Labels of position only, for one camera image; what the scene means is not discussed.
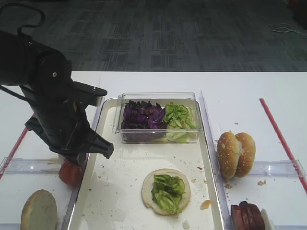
white cable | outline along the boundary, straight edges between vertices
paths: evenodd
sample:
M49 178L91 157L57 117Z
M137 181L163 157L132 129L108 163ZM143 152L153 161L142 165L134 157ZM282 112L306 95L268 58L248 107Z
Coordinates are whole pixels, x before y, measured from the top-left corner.
M299 30L295 29L293 26L287 24L287 23L279 23L279 24L268 24L267 25L268 29L272 32L277 32L277 33L289 33L289 32L294 32L299 35L302 35L304 38L307 38L307 34L303 34Z

gray carpet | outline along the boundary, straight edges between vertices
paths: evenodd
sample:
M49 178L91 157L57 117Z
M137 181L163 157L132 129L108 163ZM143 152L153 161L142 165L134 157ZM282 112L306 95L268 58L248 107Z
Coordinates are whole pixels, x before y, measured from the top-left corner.
M29 2L46 13L28 29L85 71L307 71L307 38L278 34L292 20L283 0L67 0ZM0 29L37 22L12 8Z

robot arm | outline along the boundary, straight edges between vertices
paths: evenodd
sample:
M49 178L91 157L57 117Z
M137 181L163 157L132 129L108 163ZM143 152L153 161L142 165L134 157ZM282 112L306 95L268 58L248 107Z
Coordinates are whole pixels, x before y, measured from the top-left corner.
M31 8L45 16L40 10L19 3L9 6ZM0 89L27 101L34 115L26 127L34 131L50 150L63 155L75 165L82 166L86 153L101 153L109 158L113 144L104 140L87 121L85 109L88 105L98 106L106 90L71 79L71 62L59 51L34 41L22 33L18 35L0 31ZM3 85L20 86L24 97L16 95Z

clear plastic container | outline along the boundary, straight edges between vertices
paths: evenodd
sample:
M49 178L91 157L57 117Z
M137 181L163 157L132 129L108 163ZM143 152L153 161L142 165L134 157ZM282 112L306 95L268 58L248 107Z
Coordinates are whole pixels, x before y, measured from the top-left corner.
M190 120L194 129L122 129L125 105L129 101L160 104L164 108L172 102L184 105L190 112ZM201 115L199 105L192 92L167 93L124 93L118 97L113 133L120 133L124 143L193 143L196 142L201 130Z

white tray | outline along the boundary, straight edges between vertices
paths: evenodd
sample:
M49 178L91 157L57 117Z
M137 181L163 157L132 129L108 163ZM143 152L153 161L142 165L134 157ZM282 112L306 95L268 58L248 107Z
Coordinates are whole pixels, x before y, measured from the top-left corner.
M185 220L191 230L221 229L203 132L195 144L124 144L120 134L112 133L116 105L117 99L104 102L97 126L97 133L114 144L114 153L109 160L102 155L90 154L75 207L79 211L74 212L70 229L75 230L78 225L81 230L183 229ZM160 216L142 202L143 180L159 168L180 170L189 179L191 199L181 214ZM200 210L207 199L212 201L210 208Z

